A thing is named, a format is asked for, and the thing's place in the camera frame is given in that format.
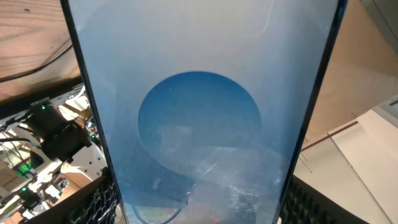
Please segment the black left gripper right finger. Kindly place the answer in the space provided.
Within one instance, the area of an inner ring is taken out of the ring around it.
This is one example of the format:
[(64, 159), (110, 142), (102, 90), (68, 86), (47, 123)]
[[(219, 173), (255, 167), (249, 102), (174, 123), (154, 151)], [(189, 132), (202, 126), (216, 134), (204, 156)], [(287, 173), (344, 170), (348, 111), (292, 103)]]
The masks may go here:
[(279, 213), (282, 224), (368, 224), (296, 176)]

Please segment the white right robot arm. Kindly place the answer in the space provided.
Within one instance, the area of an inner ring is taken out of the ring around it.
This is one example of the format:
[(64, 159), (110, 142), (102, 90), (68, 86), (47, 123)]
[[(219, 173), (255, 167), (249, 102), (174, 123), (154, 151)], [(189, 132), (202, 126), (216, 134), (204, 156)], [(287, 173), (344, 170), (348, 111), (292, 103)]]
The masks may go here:
[(113, 223), (108, 165), (88, 105), (70, 93), (1, 106), (1, 222)]

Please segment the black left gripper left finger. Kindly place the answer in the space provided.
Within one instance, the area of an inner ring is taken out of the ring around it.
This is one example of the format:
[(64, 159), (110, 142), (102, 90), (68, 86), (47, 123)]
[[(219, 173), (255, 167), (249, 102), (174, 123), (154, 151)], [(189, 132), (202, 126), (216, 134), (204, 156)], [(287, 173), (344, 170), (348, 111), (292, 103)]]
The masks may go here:
[(103, 174), (25, 224), (114, 224), (118, 205), (115, 183)]

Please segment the blue screen Galaxy smartphone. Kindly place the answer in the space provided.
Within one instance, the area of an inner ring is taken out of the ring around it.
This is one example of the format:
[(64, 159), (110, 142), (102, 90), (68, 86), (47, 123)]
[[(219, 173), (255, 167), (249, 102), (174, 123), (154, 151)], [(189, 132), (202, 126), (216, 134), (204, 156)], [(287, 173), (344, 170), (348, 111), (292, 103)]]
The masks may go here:
[(276, 223), (339, 0), (61, 3), (127, 223)]

